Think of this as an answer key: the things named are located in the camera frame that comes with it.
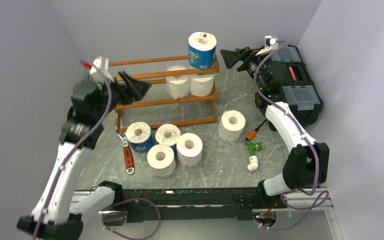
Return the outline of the white roll sideways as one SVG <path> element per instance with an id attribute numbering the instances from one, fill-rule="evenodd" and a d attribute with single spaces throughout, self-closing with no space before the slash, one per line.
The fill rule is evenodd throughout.
<path id="1" fill-rule="evenodd" d="M 212 92 L 214 86 L 214 74 L 193 75 L 190 77 L 190 93 L 197 97 L 205 97 Z"/>

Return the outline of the orange wooden two-tier shelf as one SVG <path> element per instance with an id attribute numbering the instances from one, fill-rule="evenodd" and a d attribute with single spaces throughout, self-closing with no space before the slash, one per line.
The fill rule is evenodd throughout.
<path id="1" fill-rule="evenodd" d="M 127 61 L 114 61 L 110 62 L 110 67 L 118 67 L 118 66 L 127 66 L 127 65 L 137 65 L 137 64 L 153 64 L 153 63 L 166 63 L 166 62 L 174 62 L 174 61 L 183 61 L 187 60 L 188 56 L 180 55 L 180 56 L 168 56 L 168 57 L 158 57 L 158 58 L 145 58 L 145 59 L 137 59 L 137 60 L 127 60 Z M 220 63 L 218 58 L 214 59 L 214 64 L 212 67 L 206 70 L 198 70 L 195 68 L 192 69 L 183 69 L 183 70 L 175 70 L 175 71 L 159 71 L 159 72 L 148 72 L 148 73 L 138 73 L 133 74 L 132 77 L 139 80 L 144 80 L 152 84 L 153 87 L 156 87 L 161 84 L 166 83 L 166 77 L 178 76 L 178 75 L 206 75 L 206 74 L 215 74 L 220 71 Z M 190 103 L 190 102 L 200 102 L 207 101 L 210 109 L 210 117 L 207 118 L 196 118 L 191 120 L 180 120 L 180 121 L 171 121 L 172 125 L 182 127 L 189 125 L 197 125 L 197 124 L 207 124 L 214 123 L 217 120 L 216 110 L 214 105 L 214 100 L 218 98 L 218 91 L 216 85 L 214 84 L 210 94 L 206 96 L 195 96 L 195 95 L 187 95 L 186 97 L 174 99 L 167 92 L 158 93 L 158 94 L 147 94 L 146 97 L 139 102 L 135 102 L 131 105 L 118 105 L 115 108 L 115 132 L 117 134 L 123 133 L 127 130 L 127 127 L 123 125 L 123 111 L 132 108 L 142 108 L 142 107 L 154 107 L 154 106 L 162 106 L 168 104 L 179 104 L 179 103 Z"/>

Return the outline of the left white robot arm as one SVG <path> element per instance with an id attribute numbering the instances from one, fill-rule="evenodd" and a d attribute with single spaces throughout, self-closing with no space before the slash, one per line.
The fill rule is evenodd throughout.
<path id="1" fill-rule="evenodd" d="M 32 212 L 19 218 L 18 230 L 34 239 L 77 240 L 95 214 L 106 207 L 117 210 L 123 205 L 123 187 L 112 181 L 103 181 L 93 193 L 72 205 L 79 177 L 103 132 L 105 117 L 119 105 L 141 101 L 152 86 L 124 71 L 119 76 L 124 84 L 108 76 L 101 81 L 82 80 L 73 88 L 50 178 Z"/>

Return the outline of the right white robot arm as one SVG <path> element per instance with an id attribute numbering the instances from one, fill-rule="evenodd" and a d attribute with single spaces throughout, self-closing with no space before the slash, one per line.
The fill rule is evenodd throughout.
<path id="1" fill-rule="evenodd" d="M 271 55 L 255 82 L 255 106 L 289 152 L 282 172 L 258 184 L 256 203 L 267 208 L 275 196 L 324 183 L 330 150 L 305 131 L 318 119 L 324 102 L 296 46 L 288 45 Z"/>

